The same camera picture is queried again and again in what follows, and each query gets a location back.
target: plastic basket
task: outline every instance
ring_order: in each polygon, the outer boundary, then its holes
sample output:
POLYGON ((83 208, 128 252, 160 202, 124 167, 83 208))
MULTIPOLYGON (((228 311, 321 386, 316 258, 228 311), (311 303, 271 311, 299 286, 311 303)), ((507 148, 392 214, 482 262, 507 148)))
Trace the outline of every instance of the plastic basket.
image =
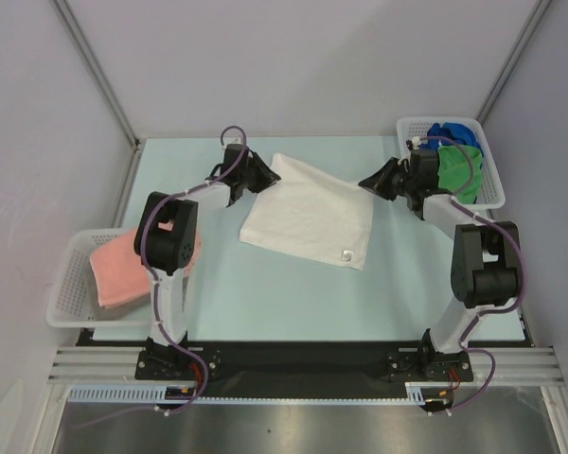
POLYGON ((84 278, 85 273, 92 272, 91 252, 126 232, 126 229, 84 230, 72 237, 62 259, 57 285, 48 301, 48 324, 59 328, 98 328, 146 326, 151 323, 147 309, 142 307, 119 320, 95 320, 91 307, 93 292, 84 278))
POLYGON ((505 192, 501 185, 499 172, 494 164, 488 141, 482 130, 482 125, 472 118, 458 118, 451 116, 408 116, 398 120, 399 149, 406 152, 406 141, 419 135, 427 135, 427 131, 434 123, 460 123, 473 131, 484 152, 482 164, 482 188, 477 196, 477 201, 471 207, 476 211, 501 208, 505 204, 505 192))

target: floor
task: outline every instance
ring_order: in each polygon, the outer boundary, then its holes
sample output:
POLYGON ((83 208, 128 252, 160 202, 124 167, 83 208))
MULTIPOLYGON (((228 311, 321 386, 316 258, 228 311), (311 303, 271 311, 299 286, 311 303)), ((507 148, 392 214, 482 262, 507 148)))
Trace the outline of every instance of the floor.
POLYGON ((453 417, 418 407, 215 404, 75 428, 123 408, 67 404, 53 454, 559 453, 540 388, 491 388, 453 417))

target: white backdrop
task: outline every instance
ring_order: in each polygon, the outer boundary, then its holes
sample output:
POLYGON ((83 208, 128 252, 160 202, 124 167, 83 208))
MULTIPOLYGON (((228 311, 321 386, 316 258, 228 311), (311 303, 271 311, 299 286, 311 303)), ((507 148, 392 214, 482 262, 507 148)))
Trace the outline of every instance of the white backdrop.
POLYGON ((568 385, 568 0, 551 8, 485 130, 520 227, 528 321, 568 385))
POLYGON ((58 260, 108 225, 130 157, 50 3, 0 1, 0 398, 24 380, 9 452, 25 452, 68 334, 44 320, 58 260))
POLYGON ((70 0, 137 134, 477 115, 535 0, 70 0))

